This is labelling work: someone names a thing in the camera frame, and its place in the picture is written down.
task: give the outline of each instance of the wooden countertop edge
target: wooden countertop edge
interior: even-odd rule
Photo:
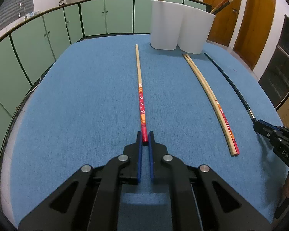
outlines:
[[[45,14],[47,14],[47,13],[49,13],[49,12],[52,12],[52,11],[55,11],[55,10],[57,10],[57,9],[61,9],[61,8],[67,7],[67,6],[71,6],[71,5],[75,5],[75,4],[79,4],[79,3],[83,3],[83,2],[87,2],[87,1],[91,1],[91,0],[81,0],[81,1],[78,1],[78,2],[74,2],[74,3],[66,3],[66,4],[64,4],[64,5],[57,6],[57,7],[54,7],[54,8],[45,10],[45,11],[39,13],[38,15],[33,16],[33,17],[27,19],[26,21],[23,21],[23,22],[17,24],[16,26],[14,26],[13,28],[11,28],[9,31],[7,31],[6,33],[4,33],[4,34],[0,37],[0,42],[1,42],[5,37],[7,37],[9,34],[11,34],[13,31],[17,30],[19,27],[21,27],[22,25],[24,25],[24,24],[32,21],[33,19],[36,19],[36,18],[38,18],[38,17],[40,17],[40,16],[42,16],[42,15],[45,15]],[[193,1],[193,2],[197,2],[197,3],[201,3],[201,4],[203,4],[203,5],[209,5],[209,6],[210,6],[210,4],[207,4],[207,3],[204,3],[204,2],[201,2],[201,1],[197,1],[197,0],[189,0],[189,1]]]

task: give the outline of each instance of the silver screw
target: silver screw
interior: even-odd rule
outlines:
[[[88,173],[88,172],[90,172],[90,170],[91,170],[91,166],[90,165],[83,165],[81,167],[81,171],[84,172],[84,173]]]
[[[118,156],[119,161],[127,161],[128,158],[129,158],[129,157],[128,157],[127,155],[124,155],[124,154]]]
[[[164,161],[172,161],[173,157],[171,155],[164,155],[163,160]]]
[[[201,172],[204,172],[204,173],[209,172],[209,170],[210,170],[208,165],[201,165],[199,167],[199,169],[200,169]]]

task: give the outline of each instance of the white cup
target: white cup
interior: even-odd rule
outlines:
[[[174,50],[178,43],[184,6],[178,3],[152,0],[151,46]]]
[[[178,45],[184,52],[200,54],[210,33],[215,15],[198,8],[182,6],[184,6],[184,16]]]

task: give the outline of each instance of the blue table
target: blue table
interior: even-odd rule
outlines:
[[[241,101],[202,53],[190,55],[219,100],[240,155],[231,157],[206,93],[182,51],[156,50],[149,35],[93,38],[71,45],[32,95],[11,165],[15,221],[30,212],[83,164],[105,164],[135,142],[140,130],[135,44],[139,45],[147,129],[186,164],[208,164],[269,221],[287,168],[257,135]],[[227,51],[207,52],[251,106],[257,119],[282,125],[257,81]],[[123,188],[118,230],[171,230],[167,187],[149,180]]]

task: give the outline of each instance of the sink faucet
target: sink faucet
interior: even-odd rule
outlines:
[[[26,8],[25,8],[25,3],[24,3],[24,2],[20,2],[20,4],[19,4],[19,16],[18,16],[18,18],[21,17],[21,15],[20,15],[20,10],[22,9],[22,4],[24,5],[25,20],[27,20],[28,18],[27,18]]]

